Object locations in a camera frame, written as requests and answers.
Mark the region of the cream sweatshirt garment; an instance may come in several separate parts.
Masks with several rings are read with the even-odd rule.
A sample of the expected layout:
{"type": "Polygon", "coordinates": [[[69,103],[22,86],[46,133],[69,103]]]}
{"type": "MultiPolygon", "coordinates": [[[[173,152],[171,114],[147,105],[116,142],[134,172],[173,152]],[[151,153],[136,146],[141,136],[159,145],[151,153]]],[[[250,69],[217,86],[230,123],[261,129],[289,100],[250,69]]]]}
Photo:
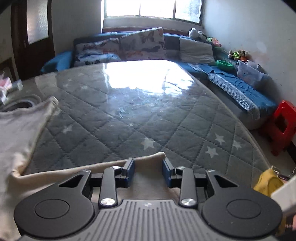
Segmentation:
{"type": "MultiPolygon", "coordinates": [[[[30,163],[37,140],[58,103],[55,97],[50,97],[32,108],[1,113],[1,240],[20,238],[13,213],[15,206],[24,198],[84,169],[101,173],[108,167],[122,166],[125,162],[118,160],[22,175],[30,163]]],[[[166,188],[161,174],[162,160],[165,157],[163,152],[137,157],[131,190],[120,191],[119,197],[176,200],[179,191],[166,188]]]]}

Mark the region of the blue sofa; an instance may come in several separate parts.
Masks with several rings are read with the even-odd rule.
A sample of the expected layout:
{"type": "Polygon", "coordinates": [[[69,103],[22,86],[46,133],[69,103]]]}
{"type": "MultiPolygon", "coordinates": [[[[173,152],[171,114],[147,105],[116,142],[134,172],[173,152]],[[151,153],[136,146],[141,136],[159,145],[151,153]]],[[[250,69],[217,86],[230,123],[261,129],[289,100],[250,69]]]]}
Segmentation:
{"type": "MultiPolygon", "coordinates": [[[[96,43],[109,39],[119,39],[126,32],[103,33],[91,37],[75,39],[74,49],[58,54],[42,68],[41,74],[58,72],[72,68],[79,44],[96,43]]],[[[188,73],[206,85],[224,104],[243,122],[249,130],[255,130],[276,110],[276,103],[257,91],[235,74],[236,70],[225,72],[205,64],[185,63],[179,61],[181,35],[164,34],[169,60],[177,63],[188,73]]]]}

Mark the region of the red plastic stool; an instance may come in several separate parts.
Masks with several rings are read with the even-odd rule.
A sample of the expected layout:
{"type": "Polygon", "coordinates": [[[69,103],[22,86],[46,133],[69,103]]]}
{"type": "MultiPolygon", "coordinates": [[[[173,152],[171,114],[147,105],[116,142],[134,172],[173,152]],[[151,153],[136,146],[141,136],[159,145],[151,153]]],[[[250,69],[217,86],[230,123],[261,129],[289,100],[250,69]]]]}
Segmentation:
{"type": "Polygon", "coordinates": [[[295,135],[295,106],[283,100],[271,116],[267,124],[267,134],[270,136],[271,153],[278,156],[285,149],[295,135]]]}

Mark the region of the round black induction cooktop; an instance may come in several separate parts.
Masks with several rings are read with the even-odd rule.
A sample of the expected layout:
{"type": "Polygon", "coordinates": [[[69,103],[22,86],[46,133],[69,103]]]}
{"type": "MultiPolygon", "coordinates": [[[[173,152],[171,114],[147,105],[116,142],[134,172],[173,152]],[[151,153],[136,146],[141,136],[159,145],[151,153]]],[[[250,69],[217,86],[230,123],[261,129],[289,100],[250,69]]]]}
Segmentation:
{"type": "Polygon", "coordinates": [[[1,107],[1,112],[14,111],[19,108],[31,108],[34,105],[35,103],[30,100],[14,101],[1,107]]]}

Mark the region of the green bowl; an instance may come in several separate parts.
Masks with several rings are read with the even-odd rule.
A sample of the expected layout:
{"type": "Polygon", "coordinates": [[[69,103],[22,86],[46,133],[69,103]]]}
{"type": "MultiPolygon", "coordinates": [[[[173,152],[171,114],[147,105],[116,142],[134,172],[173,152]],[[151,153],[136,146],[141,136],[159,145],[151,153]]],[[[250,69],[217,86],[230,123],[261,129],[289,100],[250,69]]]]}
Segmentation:
{"type": "Polygon", "coordinates": [[[231,64],[231,63],[228,63],[226,61],[223,61],[223,60],[217,60],[216,61],[216,66],[222,70],[222,71],[225,71],[225,72],[231,72],[235,69],[235,67],[231,64]]]}

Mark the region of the grey plain pillow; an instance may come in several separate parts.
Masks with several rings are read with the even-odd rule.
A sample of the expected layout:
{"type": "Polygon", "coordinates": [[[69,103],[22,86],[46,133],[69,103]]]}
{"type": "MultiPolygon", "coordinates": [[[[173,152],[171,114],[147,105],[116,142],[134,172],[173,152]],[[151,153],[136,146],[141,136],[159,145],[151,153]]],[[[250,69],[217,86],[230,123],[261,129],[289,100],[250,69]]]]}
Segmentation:
{"type": "Polygon", "coordinates": [[[215,65],[213,49],[210,44],[186,38],[179,38],[179,42],[182,62],[215,65]]]}

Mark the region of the clear plastic storage box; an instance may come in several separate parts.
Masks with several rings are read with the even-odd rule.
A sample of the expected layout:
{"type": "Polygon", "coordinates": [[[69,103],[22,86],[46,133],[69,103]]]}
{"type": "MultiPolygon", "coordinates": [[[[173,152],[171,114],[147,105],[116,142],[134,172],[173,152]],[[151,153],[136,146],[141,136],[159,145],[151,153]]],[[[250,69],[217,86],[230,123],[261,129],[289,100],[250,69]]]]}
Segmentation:
{"type": "Polygon", "coordinates": [[[263,89],[270,80],[269,75],[242,61],[238,61],[237,77],[256,90],[263,89]]]}

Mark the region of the flat butterfly pillow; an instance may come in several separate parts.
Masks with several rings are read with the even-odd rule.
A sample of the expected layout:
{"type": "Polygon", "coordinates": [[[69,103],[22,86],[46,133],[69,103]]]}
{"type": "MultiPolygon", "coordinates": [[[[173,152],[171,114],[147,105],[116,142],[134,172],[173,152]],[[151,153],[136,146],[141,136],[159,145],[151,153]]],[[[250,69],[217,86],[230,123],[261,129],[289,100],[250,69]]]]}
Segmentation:
{"type": "Polygon", "coordinates": [[[121,51],[118,38],[80,43],[75,46],[73,66],[120,62],[120,55],[121,51]]]}

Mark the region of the small colourful plush toys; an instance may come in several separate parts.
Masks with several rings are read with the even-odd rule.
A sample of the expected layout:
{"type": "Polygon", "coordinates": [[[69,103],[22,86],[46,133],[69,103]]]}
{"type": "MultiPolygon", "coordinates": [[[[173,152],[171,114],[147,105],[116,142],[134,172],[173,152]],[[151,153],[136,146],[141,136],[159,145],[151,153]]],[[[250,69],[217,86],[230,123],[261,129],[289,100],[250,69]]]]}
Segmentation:
{"type": "Polygon", "coordinates": [[[248,52],[245,50],[237,50],[237,51],[232,51],[230,50],[228,53],[228,58],[232,59],[234,61],[242,61],[242,62],[247,62],[248,60],[248,52]]]}

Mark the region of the upright butterfly pillow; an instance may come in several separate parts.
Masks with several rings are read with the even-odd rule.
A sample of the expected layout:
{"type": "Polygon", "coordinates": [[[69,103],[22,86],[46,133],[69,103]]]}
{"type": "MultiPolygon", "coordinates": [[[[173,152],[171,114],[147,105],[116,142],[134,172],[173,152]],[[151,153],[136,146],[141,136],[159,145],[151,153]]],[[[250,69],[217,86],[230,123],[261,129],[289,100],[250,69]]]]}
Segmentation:
{"type": "Polygon", "coordinates": [[[120,44],[127,61],[167,59],[162,27],[126,34],[120,44]]]}

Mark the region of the pink white tissue box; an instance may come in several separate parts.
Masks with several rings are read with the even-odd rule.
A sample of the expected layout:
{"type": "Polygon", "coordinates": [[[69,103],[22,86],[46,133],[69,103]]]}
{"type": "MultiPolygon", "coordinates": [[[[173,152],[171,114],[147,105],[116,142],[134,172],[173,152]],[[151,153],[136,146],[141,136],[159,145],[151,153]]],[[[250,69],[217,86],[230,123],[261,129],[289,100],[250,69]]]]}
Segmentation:
{"type": "Polygon", "coordinates": [[[5,102],[7,97],[8,90],[12,88],[12,82],[10,77],[5,77],[4,72],[1,73],[0,79],[0,99],[1,102],[5,102]]]}

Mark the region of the black white plush toy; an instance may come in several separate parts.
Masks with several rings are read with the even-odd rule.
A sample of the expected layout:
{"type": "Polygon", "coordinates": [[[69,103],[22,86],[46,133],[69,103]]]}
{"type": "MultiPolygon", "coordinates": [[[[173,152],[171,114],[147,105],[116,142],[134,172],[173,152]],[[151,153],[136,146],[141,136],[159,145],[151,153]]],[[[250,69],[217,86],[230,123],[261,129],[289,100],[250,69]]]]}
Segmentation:
{"type": "Polygon", "coordinates": [[[191,39],[201,39],[203,41],[207,40],[207,36],[201,30],[197,30],[196,28],[191,28],[189,30],[189,37],[191,39]]]}

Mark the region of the dark wooden side cabinet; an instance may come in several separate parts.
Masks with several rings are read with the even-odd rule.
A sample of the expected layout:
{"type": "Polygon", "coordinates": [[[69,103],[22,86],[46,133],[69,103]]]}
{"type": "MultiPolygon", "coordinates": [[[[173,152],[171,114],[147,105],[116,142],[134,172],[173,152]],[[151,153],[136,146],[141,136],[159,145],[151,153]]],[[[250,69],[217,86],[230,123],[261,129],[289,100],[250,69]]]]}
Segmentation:
{"type": "Polygon", "coordinates": [[[0,63],[1,74],[4,74],[4,77],[9,77],[12,82],[17,81],[18,74],[14,68],[12,57],[4,60],[0,63]]]}

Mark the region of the dark wooden door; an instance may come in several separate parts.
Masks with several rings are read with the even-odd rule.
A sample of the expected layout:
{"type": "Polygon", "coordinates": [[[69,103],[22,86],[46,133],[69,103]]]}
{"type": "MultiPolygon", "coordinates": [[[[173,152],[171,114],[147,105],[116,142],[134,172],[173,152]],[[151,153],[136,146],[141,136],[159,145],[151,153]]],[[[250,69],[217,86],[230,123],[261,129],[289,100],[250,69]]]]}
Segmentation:
{"type": "Polygon", "coordinates": [[[11,5],[11,40],[18,76],[27,80],[55,56],[52,1],[15,1],[11,5]]]}

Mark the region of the window with green frame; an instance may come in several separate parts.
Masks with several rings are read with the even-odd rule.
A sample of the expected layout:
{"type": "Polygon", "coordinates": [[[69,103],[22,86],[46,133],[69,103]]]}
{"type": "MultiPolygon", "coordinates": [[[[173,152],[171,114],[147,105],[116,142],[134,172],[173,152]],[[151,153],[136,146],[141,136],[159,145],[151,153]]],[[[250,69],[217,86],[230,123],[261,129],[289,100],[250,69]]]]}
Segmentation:
{"type": "Polygon", "coordinates": [[[202,5],[202,0],[104,1],[104,16],[159,18],[199,24],[202,5]]]}

